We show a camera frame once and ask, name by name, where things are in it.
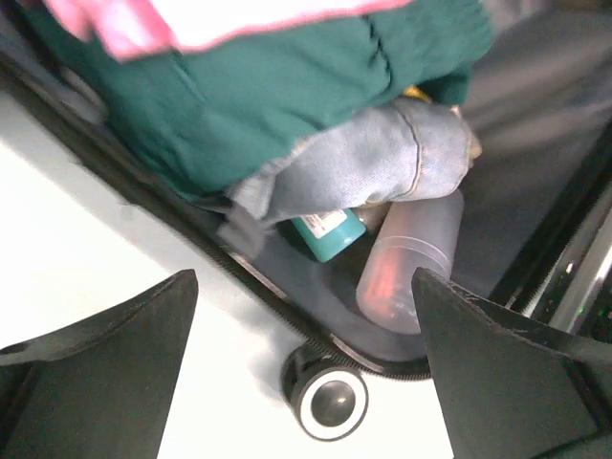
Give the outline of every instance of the denim jeans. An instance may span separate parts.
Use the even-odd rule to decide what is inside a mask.
[[[264,226],[300,215],[449,195],[477,142],[447,107],[397,98],[298,142],[230,191]]]

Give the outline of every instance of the suitcase wheel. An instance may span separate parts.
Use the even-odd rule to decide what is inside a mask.
[[[305,346],[285,361],[281,383],[300,426],[319,441],[334,442],[350,435],[367,412],[369,395],[360,373],[316,357]]]

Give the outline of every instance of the white surface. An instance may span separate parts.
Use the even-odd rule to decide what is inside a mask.
[[[0,348],[196,270],[201,293],[160,458],[452,457],[432,382],[366,376],[361,427],[334,444],[311,440],[278,388],[300,339],[179,235],[74,164],[2,94],[0,207]]]

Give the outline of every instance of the plastic bottle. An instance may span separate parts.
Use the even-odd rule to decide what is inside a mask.
[[[421,267],[450,278],[463,204],[455,191],[391,206],[357,287],[358,305],[368,319],[392,332],[420,333],[412,276]]]
[[[292,222],[321,263],[334,258],[365,233],[365,225],[350,209],[299,217]]]
[[[355,216],[365,225],[370,234],[376,234],[383,225],[384,218],[389,213],[390,208],[391,203],[383,203],[375,206],[353,208],[353,212],[355,212]]]

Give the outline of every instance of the suitcase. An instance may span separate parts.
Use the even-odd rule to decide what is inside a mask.
[[[552,9],[523,17],[509,12],[520,10],[519,0],[497,3],[512,25],[476,65],[462,109],[485,153],[462,184],[452,280],[525,312],[612,177],[612,15]],[[423,336],[388,332],[357,308],[373,237],[321,264],[281,224],[247,260],[216,235],[222,215],[179,198],[100,123],[95,101],[65,78],[18,3],[2,6],[1,87],[85,167],[181,233],[306,339],[280,376],[306,433],[333,441],[358,428],[368,405],[361,372],[430,378]],[[347,398],[348,411],[339,402]]]

